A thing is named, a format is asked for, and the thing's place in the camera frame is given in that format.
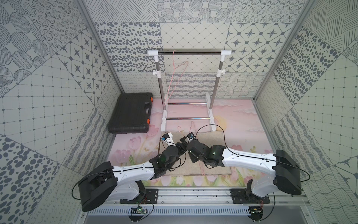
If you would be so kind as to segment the right controller board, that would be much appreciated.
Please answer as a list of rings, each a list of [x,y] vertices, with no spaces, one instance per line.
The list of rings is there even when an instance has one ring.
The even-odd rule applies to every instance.
[[[249,218],[254,222],[261,220],[263,217],[263,209],[261,207],[249,207],[250,215]]]

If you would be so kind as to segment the white steel clothes rack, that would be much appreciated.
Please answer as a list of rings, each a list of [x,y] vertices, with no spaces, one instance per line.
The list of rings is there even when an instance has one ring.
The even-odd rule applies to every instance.
[[[217,94],[220,78],[225,74],[224,61],[231,56],[231,50],[224,49],[182,49],[182,50],[148,50],[148,56],[154,58],[155,69],[153,74],[158,79],[160,98],[162,101],[161,131],[167,130],[170,120],[208,120],[214,124],[213,104]],[[218,59],[219,66],[214,65],[212,72],[193,73],[189,65],[195,59]],[[171,116],[169,105],[193,104],[193,102],[176,102],[175,99],[204,99],[199,102],[206,106],[205,117]]]

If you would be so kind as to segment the green circuit board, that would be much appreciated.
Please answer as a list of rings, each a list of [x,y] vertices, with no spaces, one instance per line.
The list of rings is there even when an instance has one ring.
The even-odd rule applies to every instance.
[[[131,208],[131,214],[147,214],[147,209],[142,206],[132,207]]]

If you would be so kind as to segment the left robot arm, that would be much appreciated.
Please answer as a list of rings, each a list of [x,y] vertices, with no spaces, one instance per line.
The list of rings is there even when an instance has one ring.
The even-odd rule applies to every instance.
[[[82,211],[94,210],[107,199],[141,202],[139,195],[145,194],[142,181],[158,179],[173,169],[186,147],[185,141],[169,143],[156,157],[127,167],[112,166],[109,161],[100,164],[77,184]]]

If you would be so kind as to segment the aluminium mounting rail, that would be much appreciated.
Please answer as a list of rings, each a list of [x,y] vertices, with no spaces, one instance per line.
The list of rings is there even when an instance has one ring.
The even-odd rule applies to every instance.
[[[231,187],[148,187],[158,189],[158,201],[155,205],[197,205],[197,206],[225,206],[234,204],[230,196]],[[270,193],[269,204],[264,205],[306,205],[309,201],[305,194],[292,196],[283,192]],[[237,204],[239,206],[259,206],[259,204]]]

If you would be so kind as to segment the black plastic tool case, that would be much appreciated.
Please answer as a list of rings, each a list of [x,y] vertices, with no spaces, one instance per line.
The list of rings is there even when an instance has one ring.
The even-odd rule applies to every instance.
[[[108,131],[112,134],[147,133],[152,107],[152,93],[121,94],[109,121]]]

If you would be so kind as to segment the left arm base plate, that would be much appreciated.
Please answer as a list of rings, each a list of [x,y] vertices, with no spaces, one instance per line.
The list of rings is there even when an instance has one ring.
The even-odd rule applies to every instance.
[[[145,189],[145,193],[141,192],[135,199],[133,200],[120,200],[120,204],[157,204],[158,201],[158,189]]]

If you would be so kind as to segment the beige fuzzy scarf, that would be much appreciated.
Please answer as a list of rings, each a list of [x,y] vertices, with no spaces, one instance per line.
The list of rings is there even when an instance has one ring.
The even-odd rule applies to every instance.
[[[199,133],[197,136],[198,140],[201,143],[204,143],[208,147],[213,145],[222,145],[224,146],[223,132],[206,132]],[[189,153],[186,153],[186,162],[183,166],[177,168],[176,170],[166,172],[166,176],[193,176],[193,175],[230,175],[232,171],[230,167],[216,167],[213,169],[207,169],[203,162],[198,161],[192,163],[189,158]]]

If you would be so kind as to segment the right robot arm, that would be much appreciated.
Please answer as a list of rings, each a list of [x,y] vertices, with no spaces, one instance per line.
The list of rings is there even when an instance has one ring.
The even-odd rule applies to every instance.
[[[290,195],[301,195],[301,177],[298,163],[285,151],[257,154],[246,153],[222,145],[207,145],[197,139],[186,147],[192,162],[203,162],[210,167],[240,167],[257,170],[266,176],[248,181],[247,190],[257,197],[282,191]]]

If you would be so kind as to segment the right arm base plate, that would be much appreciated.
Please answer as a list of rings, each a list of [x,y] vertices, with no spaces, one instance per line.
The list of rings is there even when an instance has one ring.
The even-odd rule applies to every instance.
[[[261,198],[252,193],[247,194],[246,189],[243,188],[231,189],[230,196],[234,204],[259,204],[260,202],[263,202],[264,204],[270,203],[268,196]]]

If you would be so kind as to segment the floral pink table mat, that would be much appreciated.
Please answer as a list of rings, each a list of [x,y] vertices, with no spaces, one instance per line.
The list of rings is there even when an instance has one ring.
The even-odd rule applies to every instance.
[[[205,117],[205,105],[170,105],[169,114],[173,117]],[[162,132],[162,104],[155,99],[151,112],[150,129],[147,133],[118,134],[110,150],[108,160],[114,166],[129,166],[148,161],[157,155]],[[250,100],[217,99],[214,103],[213,114],[217,131],[223,132],[223,137],[229,147],[238,151],[252,153],[272,153],[263,126],[259,120],[253,103]],[[207,120],[170,120],[167,122],[169,132],[178,132],[177,126],[190,127],[191,121],[199,127],[199,133],[209,132]],[[194,175],[194,176],[163,176],[159,179],[146,181],[146,186],[160,187],[244,187],[250,179],[259,179],[263,173],[255,170],[231,167],[230,175]]]

